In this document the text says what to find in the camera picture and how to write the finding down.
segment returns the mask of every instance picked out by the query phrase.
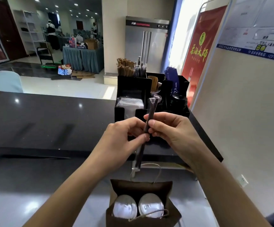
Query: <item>refrigerator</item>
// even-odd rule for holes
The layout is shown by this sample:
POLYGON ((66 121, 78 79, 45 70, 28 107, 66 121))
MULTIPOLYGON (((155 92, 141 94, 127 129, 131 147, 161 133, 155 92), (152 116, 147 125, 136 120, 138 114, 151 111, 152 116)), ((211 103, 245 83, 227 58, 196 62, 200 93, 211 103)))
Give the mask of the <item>refrigerator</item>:
POLYGON ((164 73, 161 62, 167 32, 168 20, 126 17, 125 58, 147 66, 147 72, 164 73))

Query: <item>refrigerator control panel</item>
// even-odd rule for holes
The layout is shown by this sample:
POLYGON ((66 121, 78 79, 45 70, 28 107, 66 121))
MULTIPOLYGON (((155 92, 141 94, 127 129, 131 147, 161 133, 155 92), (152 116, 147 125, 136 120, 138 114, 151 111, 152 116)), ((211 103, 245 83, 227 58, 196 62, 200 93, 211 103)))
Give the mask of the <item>refrigerator control panel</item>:
POLYGON ((153 23, 153 22, 144 22, 144 21, 135 21, 135 20, 126 20, 127 26, 136 26, 144 28, 153 28, 153 29, 166 29, 168 30, 169 24, 153 23))

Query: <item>dark wooden door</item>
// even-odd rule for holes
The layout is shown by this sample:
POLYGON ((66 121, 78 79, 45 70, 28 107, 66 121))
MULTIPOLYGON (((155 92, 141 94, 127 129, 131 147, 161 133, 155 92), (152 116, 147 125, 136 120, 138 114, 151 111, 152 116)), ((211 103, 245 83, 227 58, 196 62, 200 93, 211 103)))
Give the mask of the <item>dark wooden door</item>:
POLYGON ((83 22, 82 22, 82 21, 77 20, 77 21, 76 21, 76 24, 77 24, 77 29, 78 29, 78 30, 83 30, 83 22))
POLYGON ((0 0, 0 40, 11 61, 27 56, 7 0, 0 0))

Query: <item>left hand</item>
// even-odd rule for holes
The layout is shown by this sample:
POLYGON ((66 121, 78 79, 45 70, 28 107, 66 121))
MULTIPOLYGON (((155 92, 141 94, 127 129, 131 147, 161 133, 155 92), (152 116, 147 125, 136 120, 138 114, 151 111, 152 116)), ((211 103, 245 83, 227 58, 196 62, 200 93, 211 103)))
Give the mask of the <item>left hand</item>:
POLYGON ((98 170, 101 177, 118 169, 140 145, 150 140, 149 134, 143 133, 144 127, 145 122, 136 117, 109 124, 85 163, 98 170), (136 138, 128 141, 127 135, 136 138))

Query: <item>ceiling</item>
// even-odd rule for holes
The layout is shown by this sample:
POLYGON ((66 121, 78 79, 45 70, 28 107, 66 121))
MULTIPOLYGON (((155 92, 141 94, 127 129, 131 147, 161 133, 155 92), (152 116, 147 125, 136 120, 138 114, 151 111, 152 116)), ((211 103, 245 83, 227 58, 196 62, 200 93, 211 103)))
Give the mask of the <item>ceiling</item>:
POLYGON ((98 17, 102 16, 102 7, 101 0, 39 0, 36 2, 37 9, 56 13, 57 11, 69 11, 70 14, 76 16, 80 13, 81 17, 88 15, 88 17, 98 17))

